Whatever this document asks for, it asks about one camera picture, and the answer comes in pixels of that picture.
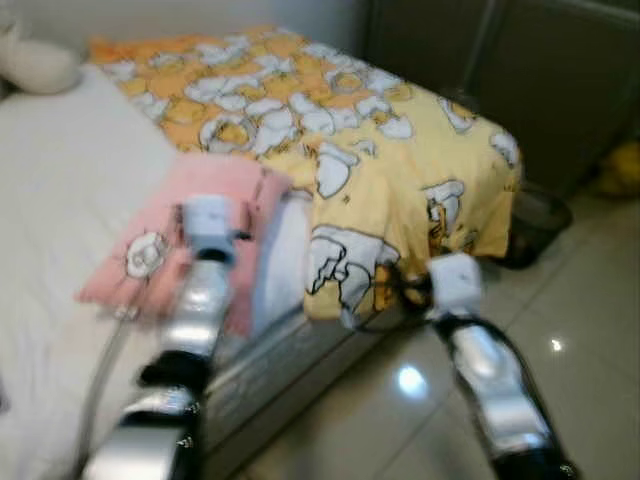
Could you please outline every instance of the cartoon print blanket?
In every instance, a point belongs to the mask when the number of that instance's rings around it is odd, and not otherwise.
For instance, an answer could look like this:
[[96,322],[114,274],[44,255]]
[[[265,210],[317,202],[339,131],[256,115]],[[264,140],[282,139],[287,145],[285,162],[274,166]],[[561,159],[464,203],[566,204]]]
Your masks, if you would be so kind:
[[386,308],[392,264],[504,254],[516,142],[445,98],[273,27],[95,41],[92,58],[180,150],[252,155],[310,194],[311,318]]

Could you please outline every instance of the black basket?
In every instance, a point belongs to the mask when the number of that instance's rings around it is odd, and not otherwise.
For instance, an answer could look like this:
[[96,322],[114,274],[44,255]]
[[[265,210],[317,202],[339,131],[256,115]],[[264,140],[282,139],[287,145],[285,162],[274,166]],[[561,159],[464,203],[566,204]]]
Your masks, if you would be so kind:
[[560,198],[526,184],[514,201],[507,253],[494,261],[514,270],[527,268],[572,222],[571,210]]

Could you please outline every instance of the pillow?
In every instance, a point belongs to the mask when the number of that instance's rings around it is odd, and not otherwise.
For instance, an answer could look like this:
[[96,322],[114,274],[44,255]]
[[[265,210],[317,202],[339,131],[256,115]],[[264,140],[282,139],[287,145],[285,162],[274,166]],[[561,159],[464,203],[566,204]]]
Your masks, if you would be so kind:
[[290,185],[287,176],[243,157],[182,155],[76,299],[109,307],[135,306],[152,315],[167,314],[192,261],[181,235],[178,207],[192,195],[224,195],[231,204],[231,228],[251,235],[250,240],[234,241],[234,298],[226,329],[248,336],[260,246]]

